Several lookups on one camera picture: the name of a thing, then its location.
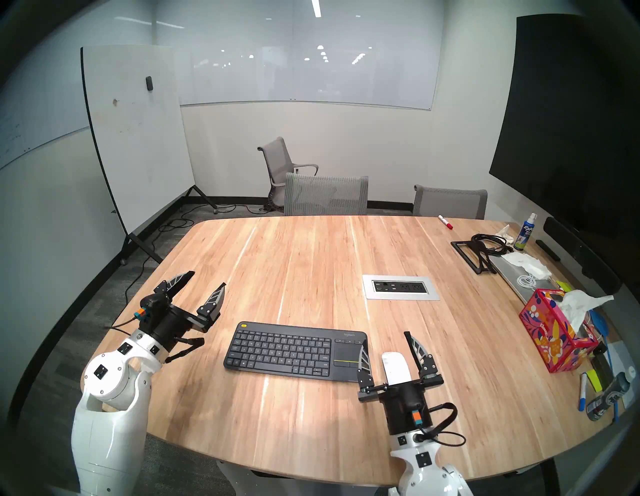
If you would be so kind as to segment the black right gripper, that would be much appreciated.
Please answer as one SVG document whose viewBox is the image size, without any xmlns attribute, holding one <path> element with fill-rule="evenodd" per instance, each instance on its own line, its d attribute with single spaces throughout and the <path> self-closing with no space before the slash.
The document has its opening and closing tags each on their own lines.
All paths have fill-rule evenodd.
<svg viewBox="0 0 640 496">
<path fill-rule="evenodd" d="M 373 380 L 368 345 L 362 344 L 358 357 L 358 400 L 361 403 L 379 401 L 383 405 L 389 435 L 403 435 L 416 430 L 433 427 L 431 414 L 424 392 L 444 384 L 431 353 L 412 336 L 404 332 L 409 350 L 418 368 L 420 379 L 389 385 L 376 386 Z"/>
</svg>

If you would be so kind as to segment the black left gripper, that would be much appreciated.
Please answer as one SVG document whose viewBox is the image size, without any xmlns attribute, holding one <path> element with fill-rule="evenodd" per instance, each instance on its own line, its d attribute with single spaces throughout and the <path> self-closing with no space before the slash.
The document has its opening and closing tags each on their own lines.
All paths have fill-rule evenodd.
<svg viewBox="0 0 640 496">
<path fill-rule="evenodd" d="M 163 280 L 154 290 L 155 294 L 173 298 L 189 283 L 195 275 L 194 271 L 178 274 L 170 280 Z M 206 334 L 220 316 L 225 298 L 226 283 L 223 282 L 198 308 L 197 315 L 193 315 L 177 307 L 147 311 L 145 314 L 145 333 L 166 351 L 172 351 L 178 343 L 189 344 L 186 351 L 195 350 L 204 345 L 205 340 L 199 338 L 184 338 L 187 331 L 195 329 Z"/>
</svg>

